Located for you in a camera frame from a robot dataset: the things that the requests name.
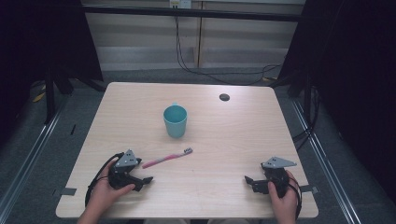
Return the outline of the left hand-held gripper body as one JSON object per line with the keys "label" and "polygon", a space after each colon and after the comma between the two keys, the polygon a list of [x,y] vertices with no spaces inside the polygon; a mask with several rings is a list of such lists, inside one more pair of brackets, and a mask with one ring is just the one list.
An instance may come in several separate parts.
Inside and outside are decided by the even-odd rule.
{"label": "left hand-held gripper body", "polygon": [[122,189],[134,184],[130,172],[141,162],[136,158],[133,151],[128,149],[110,167],[108,181],[113,189]]}

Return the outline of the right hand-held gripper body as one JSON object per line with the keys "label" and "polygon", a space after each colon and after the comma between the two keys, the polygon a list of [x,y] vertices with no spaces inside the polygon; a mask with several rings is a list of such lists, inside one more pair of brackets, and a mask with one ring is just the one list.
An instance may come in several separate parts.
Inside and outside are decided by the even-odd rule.
{"label": "right hand-held gripper body", "polygon": [[273,182],[276,187],[277,196],[283,198],[288,190],[290,178],[285,170],[286,167],[296,166],[297,163],[279,157],[272,157],[268,161],[262,162],[266,179]]}

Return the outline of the person's left hand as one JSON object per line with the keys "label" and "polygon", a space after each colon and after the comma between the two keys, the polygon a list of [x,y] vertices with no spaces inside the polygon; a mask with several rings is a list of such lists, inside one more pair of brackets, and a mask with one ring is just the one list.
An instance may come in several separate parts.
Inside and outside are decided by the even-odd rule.
{"label": "person's left hand", "polygon": [[135,184],[127,185],[121,189],[113,189],[108,181],[108,172],[114,161],[111,161],[99,175],[93,187],[91,198],[86,210],[92,215],[101,216],[119,197],[129,193],[135,188]]}

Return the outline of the person's right hand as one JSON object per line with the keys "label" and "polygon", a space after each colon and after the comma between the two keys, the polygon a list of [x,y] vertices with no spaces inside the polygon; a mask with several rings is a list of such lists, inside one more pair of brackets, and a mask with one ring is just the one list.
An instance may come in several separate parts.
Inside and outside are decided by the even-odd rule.
{"label": "person's right hand", "polygon": [[277,196],[276,187],[273,182],[268,183],[269,195],[272,202],[272,208],[275,217],[294,217],[296,220],[296,212],[298,205],[298,196],[296,193],[298,185],[294,181],[294,176],[287,171],[290,178],[288,190],[283,198]]}

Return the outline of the pink toothbrush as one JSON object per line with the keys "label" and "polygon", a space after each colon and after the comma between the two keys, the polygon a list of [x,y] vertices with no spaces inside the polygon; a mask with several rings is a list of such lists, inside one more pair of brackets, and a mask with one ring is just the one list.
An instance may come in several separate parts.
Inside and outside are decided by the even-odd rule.
{"label": "pink toothbrush", "polygon": [[154,165],[157,165],[157,164],[165,162],[165,161],[170,161],[170,160],[174,160],[174,159],[178,159],[178,158],[187,156],[187,155],[191,154],[192,152],[193,152],[193,149],[191,147],[188,147],[188,148],[184,149],[182,153],[171,154],[171,155],[165,156],[163,158],[159,158],[154,161],[146,162],[142,165],[142,168],[147,169],[149,167],[152,167]]}

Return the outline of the teal plastic cup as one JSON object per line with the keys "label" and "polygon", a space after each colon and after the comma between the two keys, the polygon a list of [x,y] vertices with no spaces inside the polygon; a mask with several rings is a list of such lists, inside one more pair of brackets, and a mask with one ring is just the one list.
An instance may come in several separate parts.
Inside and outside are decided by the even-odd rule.
{"label": "teal plastic cup", "polygon": [[163,121],[166,131],[173,138],[180,138],[186,131],[188,113],[187,110],[177,103],[166,107],[163,111]]}

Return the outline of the black curtain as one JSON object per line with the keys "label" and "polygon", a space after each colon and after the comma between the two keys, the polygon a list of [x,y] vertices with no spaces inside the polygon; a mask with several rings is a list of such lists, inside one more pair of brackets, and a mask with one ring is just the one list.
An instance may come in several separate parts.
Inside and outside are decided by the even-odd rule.
{"label": "black curtain", "polygon": [[279,76],[318,88],[341,135],[396,201],[396,0],[305,0]]}
{"label": "black curtain", "polygon": [[0,146],[13,134],[34,82],[52,74],[102,80],[81,0],[0,0]]}

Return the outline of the black horizontal bar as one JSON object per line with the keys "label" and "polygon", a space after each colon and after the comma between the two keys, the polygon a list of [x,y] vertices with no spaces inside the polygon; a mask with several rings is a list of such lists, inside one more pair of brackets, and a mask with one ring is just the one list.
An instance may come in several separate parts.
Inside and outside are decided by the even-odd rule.
{"label": "black horizontal bar", "polygon": [[184,9],[184,8],[160,8],[160,7],[114,7],[105,5],[83,5],[83,11],[87,13],[106,13],[124,15],[145,16],[178,16],[211,19],[233,19],[252,21],[303,21],[304,17],[291,14],[271,14],[255,12],[237,12],[206,9]]}

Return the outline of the metal floor rail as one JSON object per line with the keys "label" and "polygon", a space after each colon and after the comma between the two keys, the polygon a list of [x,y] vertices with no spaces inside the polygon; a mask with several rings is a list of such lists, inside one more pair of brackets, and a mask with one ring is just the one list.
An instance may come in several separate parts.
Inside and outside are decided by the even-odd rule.
{"label": "metal floor rail", "polygon": [[6,222],[7,217],[9,216],[15,202],[18,200],[32,169],[35,167],[40,154],[50,139],[67,102],[68,100],[62,100],[59,107],[55,110],[53,117],[43,126],[39,136],[35,140],[35,143],[21,164],[21,168],[16,173],[15,178],[0,200],[0,223]]}
{"label": "metal floor rail", "polygon": [[320,143],[318,136],[311,130],[308,133],[307,139],[309,140],[309,144],[312,147],[320,167],[325,174],[327,181],[332,189],[332,193],[338,202],[344,217],[348,224],[362,224],[361,219],[353,205],[352,201],[350,200],[349,196],[345,188],[343,187],[341,181],[339,180],[336,172],[334,171],[332,164]]}

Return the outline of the white wall socket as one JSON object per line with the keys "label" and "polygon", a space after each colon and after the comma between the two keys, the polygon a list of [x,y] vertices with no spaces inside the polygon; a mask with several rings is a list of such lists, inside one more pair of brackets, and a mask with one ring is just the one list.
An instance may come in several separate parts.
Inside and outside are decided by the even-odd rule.
{"label": "white wall socket", "polygon": [[169,0],[170,8],[191,9],[191,0]]}

